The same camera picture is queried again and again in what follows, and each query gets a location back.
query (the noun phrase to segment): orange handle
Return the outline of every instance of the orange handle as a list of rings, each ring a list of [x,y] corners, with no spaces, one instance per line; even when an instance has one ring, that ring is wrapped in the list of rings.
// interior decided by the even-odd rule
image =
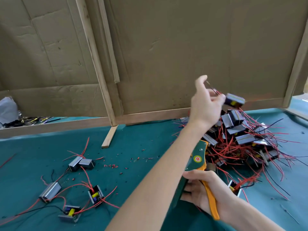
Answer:
[[[208,198],[209,198],[209,204],[210,204],[210,210],[211,210],[211,214],[212,214],[212,217],[214,218],[214,220],[219,220],[220,217],[219,217],[219,214],[218,214],[218,211],[217,211],[217,206],[216,206],[216,199],[208,185],[208,183],[206,181],[202,181],[204,187],[205,187],[205,190],[208,194]]]

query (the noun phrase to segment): hand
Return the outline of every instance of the hand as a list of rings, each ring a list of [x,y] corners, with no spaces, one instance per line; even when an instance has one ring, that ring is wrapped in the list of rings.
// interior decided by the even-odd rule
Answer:
[[[196,169],[185,171],[183,177],[188,179],[184,191],[190,193],[184,192],[181,200],[193,203],[203,211],[211,214],[208,195],[204,185],[199,180],[206,181],[216,198],[216,206],[220,219],[228,223],[235,204],[241,199],[233,194],[220,177],[213,171],[201,171]]]
[[[217,96],[212,89],[205,88],[204,82],[207,78],[207,75],[203,75],[195,81],[197,92],[191,100],[188,122],[196,123],[204,132],[219,120],[221,108],[226,99],[224,94]]]

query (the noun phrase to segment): wooden strip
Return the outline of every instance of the wooden strip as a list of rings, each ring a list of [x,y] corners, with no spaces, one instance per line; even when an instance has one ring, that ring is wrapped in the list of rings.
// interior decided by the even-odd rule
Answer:
[[[306,27],[304,34],[302,36],[301,43],[298,47],[297,54],[295,57],[295,61],[293,64],[293,68],[291,71],[290,79],[288,82],[288,87],[286,90],[286,94],[283,100],[283,108],[288,108],[291,102],[291,98],[294,92],[294,89],[296,87],[296,83],[298,81],[298,78],[302,72],[302,68],[304,66],[305,58],[307,56],[308,52],[308,20],[306,22]]]
[[[282,101],[283,98],[247,102],[243,108],[245,108],[246,105],[247,107],[244,110],[281,107]],[[145,113],[126,114],[116,117],[116,121],[118,124],[131,124],[131,123],[180,118],[180,117],[186,117],[189,110],[190,108],[182,108],[182,109],[171,109],[171,110],[153,111]],[[44,125],[14,127],[14,128],[1,129],[0,138],[3,139],[3,138],[10,138],[13,136],[77,130],[84,128],[103,127],[109,125],[110,122],[108,120],[108,117],[101,117],[101,118],[85,119],[78,121],[50,123]]]
[[[83,25],[83,29],[87,37],[89,49],[91,52],[91,57],[93,60],[95,71],[96,71],[98,83],[102,91],[102,96],[103,96],[104,103],[106,106],[108,118],[110,120],[110,124],[112,126],[116,126],[117,125],[116,120],[115,120],[116,118],[113,112],[110,95],[109,95],[108,88],[106,85],[102,65],[99,59],[99,55],[98,55],[98,51],[97,51],[97,47],[96,47],[96,43],[95,43],[95,39],[93,35],[93,30],[92,30],[88,10],[87,10],[87,5],[86,5],[85,0],[76,0],[76,3],[77,3],[78,11],[80,14],[81,22]]]
[[[286,112],[288,112],[288,113],[290,113],[290,114],[292,114],[292,115],[294,115],[294,116],[296,116],[296,117],[302,118],[302,119],[304,119],[305,121],[308,121],[308,115],[305,114],[305,113],[302,113],[302,112],[299,112],[299,111],[297,111],[297,110],[295,110],[295,109],[290,109],[290,108],[282,109],[282,110],[283,110],[283,111],[286,111]]]
[[[116,63],[116,57],[113,51],[112,40],[111,40],[110,29],[109,29],[104,0],[98,0],[98,5],[99,5],[100,14],[102,16],[103,28],[105,31],[105,36],[106,36],[106,41],[107,41],[112,71],[113,71],[113,78],[114,78],[114,82],[117,83],[117,82],[120,82],[120,77],[119,77],[119,72],[118,72],[118,66]]]
[[[110,145],[110,143],[111,143],[111,140],[112,140],[112,138],[113,138],[113,136],[114,136],[115,131],[116,131],[117,128],[118,128],[118,125],[112,126],[112,127],[110,128],[110,130],[109,130],[109,132],[108,132],[108,134],[107,134],[107,136],[106,136],[106,138],[105,138],[105,140],[104,140],[104,142],[103,142],[103,144],[102,144],[102,148],[107,148],[107,147],[109,147],[109,145]]]

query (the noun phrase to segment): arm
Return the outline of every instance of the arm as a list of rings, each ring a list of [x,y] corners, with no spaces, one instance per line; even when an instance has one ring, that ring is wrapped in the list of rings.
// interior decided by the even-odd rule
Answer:
[[[206,78],[203,75],[196,81],[189,123],[125,201],[107,231],[160,230],[191,152],[218,121],[225,101],[224,95],[211,97],[203,84]]]
[[[199,180],[207,181],[216,198],[221,220],[237,231],[284,231],[249,203],[233,194],[213,171],[192,170],[184,172],[183,176],[191,180],[185,187],[185,191],[191,193],[183,193],[181,199],[194,203],[210,214],[208,197]]]

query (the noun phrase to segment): green tabletop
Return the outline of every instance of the green tabletop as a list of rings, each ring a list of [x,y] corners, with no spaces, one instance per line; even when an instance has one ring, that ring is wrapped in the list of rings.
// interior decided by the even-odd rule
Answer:
[[[308,155],[307,122],[288,116],[278,109],[255,111],[250,115],[255,118],[259,117],[259,121],[266,124],[284,118],[276,124],[276,126],[285,127],[279,129],[279,132],[289,133],[285,139],[302,143],[281,143],[281,150],[291,155]],[[108,127],[0,140],[0,164],[16,153],[12,160],[0,169],[0,221],[31,206],[46,187],[40,177],[44,175],[43,178],[50,183],[52,170],[54,170],[53,178],[58,178],[63,174],[70,162],[69,160],[62,161],[71,155],[67,150],[80,154],[88,137],[90,141],[84,156],[89,159],[105,156],[105,161],[97,161],[95,168],[87,171],[90,181],[93,186],[98,184],[104,194],[110,193],[118,186],[107,201],[121,206],[176,138],[172,134],[179,130],[173,121],[128,127],[120,125],[110,147],[105,149],[100,147],[109,131]],[[104,167],[104,164],[115,164],[118,167]],[[245,189],[249,202],[286,230],[308,230],[306,193],[308,167],[300,162],[295,162],[292,169],[279,164],[286,176],[282,182],[280,182],[280,173],[273,165],[270,165],[268,170],[272,178],[291,194],[290,201],[283,199],[262,176],[260,180],[263,182]],[[78,170],[67,174],[60,180],[60,184],[65,188],[81,181],[87,181],[87,178],[82,170]],[[70,188],[63,195],[68,205],[83,207],[89,199],[87,189],[83,186]],[[283,211],[280,204],[296,218],[299,225]],[[44,205],[40,201],[34,208]],[[54,199],[50,205],[62,207],[63,200]],[[116,212],[117,208],[102,204],[84,212],[76,224],[70,224],[59,220],[60,211],[58,209],[45,208],[22,215],[0,226],[0,230],[104,230]],[[182,201],[166,217],[162,227],[162,230],[178,231],[225,229],[229,230],[221,222],[215,222],[210,216],[200,213],[194,205]]]

